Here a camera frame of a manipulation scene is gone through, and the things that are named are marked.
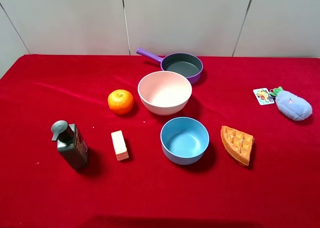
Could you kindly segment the dark grey pump bottle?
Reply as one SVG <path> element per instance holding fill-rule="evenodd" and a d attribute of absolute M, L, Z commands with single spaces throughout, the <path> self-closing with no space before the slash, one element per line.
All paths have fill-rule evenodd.
<path fill-rule="evenodd" d="M 74 169 L 88 164 L 88 146 L 75 123 L 58 120 L 51 126 L 52 141 L 57 142 L 57 151 Z"/>

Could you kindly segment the pink ribbed bowl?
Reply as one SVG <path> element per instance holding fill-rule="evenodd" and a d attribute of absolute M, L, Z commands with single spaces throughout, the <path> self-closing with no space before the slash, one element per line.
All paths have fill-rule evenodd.
<path fill-rule="evenodd" d="M 192 95 L 192 85 L 184 76 L 172 71 L 156 71 L 144 76 L 137 86 L 143 105 L 160 116 L 181 111 Z"/>

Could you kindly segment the blue bowl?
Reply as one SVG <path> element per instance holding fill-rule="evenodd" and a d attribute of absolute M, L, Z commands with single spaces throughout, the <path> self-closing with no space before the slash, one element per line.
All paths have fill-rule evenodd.
<path fill-rule="evenodd" d="M 176 117 L 167 121 L 160 131 L 164 155 L 178 165 L 191 165 L 204 155 L 210 143 L 206 127 L 190 117 Z"/>

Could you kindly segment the orange tangerine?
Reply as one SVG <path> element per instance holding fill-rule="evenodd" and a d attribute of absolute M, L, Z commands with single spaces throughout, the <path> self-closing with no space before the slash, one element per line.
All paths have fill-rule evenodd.
<path fill-rule="evenodd" d="M 134 107 L 133 95 L 124 89 L 112 91 L 107 98 L 109 109 L 117 115 L 126 115 Z"/>

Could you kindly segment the pink white wafer block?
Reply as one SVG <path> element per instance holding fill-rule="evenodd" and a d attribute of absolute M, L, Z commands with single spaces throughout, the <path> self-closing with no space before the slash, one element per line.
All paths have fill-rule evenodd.
<path fill-rule="evenodd" d="M 112 144 L 114 152 L 118 161 L 129 158 L 128 149 L 121 130 L 111 133 Z"/>

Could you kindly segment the purple frying pan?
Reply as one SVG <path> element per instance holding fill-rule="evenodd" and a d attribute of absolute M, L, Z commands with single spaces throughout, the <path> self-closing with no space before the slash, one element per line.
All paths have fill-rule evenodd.
<path fill-rule="evenodd" d="M 163 71 L 175 72 L 184 76 L 191 84 L 196 83 L 201 78 L 204 69 L 202 61 L 188 53 L 178 52 L 160 57 L 142 48 L 138 48 L 136 53 L 159 62 Z"/>

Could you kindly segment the orange waffle slice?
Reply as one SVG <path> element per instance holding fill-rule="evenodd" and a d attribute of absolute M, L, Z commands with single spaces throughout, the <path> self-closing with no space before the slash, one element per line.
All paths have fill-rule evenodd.
<path fill-rule="evenodd" d="M 254 137 L 251 134 L 228 127 L 221 126 L 220 137 L 225 150 L 240 165 L 249 166 Z"/>

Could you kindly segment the red velvet tablecloth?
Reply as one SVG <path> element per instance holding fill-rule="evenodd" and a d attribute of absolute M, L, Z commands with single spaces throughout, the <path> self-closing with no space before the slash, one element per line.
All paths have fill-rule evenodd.
<path fill-rule="evenodd" d="M 317 228 L 320 225 L 320 61 L 203 57 L 201 79 L 179 115 L 200 121 L 210 143 L 192 165 L 162 151 L 170 119 L 150 113 L 138 83 L 159 65 L 142 56 L 25 55 L 0 80 L 0 225 L 3 228 Z M 295 121 L 254 89 L 282 87 L 312 106 Z M 112 112 L 127 90 L 133 109 Z M 76 124 L 88 163 L 74 170 L 52 141 Z M 221 139 L 228 126 L 254 138 L 249 166 Z M 129 158 L 118 161 L 111 133 Z"/>

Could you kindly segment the colourful paper hang tag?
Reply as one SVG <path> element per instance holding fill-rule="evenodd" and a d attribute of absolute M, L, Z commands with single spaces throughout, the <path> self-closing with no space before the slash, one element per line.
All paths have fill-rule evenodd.
<path fill-rule="evenodd" d="M 267 88 L 254 89 L 253 93 L 261 106 L 274 104 L 275 101 Z"/>

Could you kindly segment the blue plush eggplant toy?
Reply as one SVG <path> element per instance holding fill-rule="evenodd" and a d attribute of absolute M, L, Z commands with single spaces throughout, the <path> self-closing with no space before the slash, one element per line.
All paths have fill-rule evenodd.
<path fill-rule="evenodd" d="M 294 121 L 303 121 L 311 116 L 313 109 L 305 99 L 284 90 L 281 86 L 270 90 L 279 111 Z"/>

